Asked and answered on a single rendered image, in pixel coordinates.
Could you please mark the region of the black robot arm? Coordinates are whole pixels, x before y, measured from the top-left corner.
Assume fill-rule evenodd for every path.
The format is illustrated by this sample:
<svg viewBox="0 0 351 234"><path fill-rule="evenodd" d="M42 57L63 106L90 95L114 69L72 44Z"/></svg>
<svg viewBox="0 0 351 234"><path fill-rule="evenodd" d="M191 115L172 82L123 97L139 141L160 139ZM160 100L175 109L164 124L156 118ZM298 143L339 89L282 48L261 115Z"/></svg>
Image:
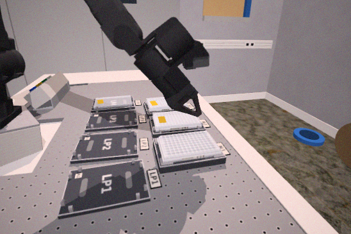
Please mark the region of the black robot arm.
<svg viewBox="0 0 351 234"><path fill-rule="evenodd" d="M136 59L134 65L149 79L158 77L170 64L163 76L177 93L190 83L179 69L209 67L209 53L200 41L194 40L187 29L171 17L143 39L143 33L121 0L84 0L100 28L110 42ZM172 58L167 61L156 49ZM7 97L6 83L23 76L25 61L8 38L0 7L0 130L22 113L22 106L14 106ZM3 82L2 82L3 81Z"/></svg>

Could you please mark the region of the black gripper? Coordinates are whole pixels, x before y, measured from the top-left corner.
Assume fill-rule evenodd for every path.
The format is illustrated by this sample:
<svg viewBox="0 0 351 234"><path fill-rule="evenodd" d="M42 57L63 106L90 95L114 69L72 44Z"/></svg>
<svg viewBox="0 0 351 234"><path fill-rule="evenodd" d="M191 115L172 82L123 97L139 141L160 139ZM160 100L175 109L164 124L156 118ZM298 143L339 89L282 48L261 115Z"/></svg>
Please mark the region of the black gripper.
<svg viewBox="0 0 351 234"><path fill-rule="evenodd" d="M199 117L202 112L200 109L198 92L191 83L185 86L182 91L177 93L175 89L168 83L163 77L169 70L170 64L167 68L156 78L152 79L151 82L162 92L167 105L175 111L187 113L196 117ZM195 111L184 106L184 104L192 99L195 105Z"/></svg>

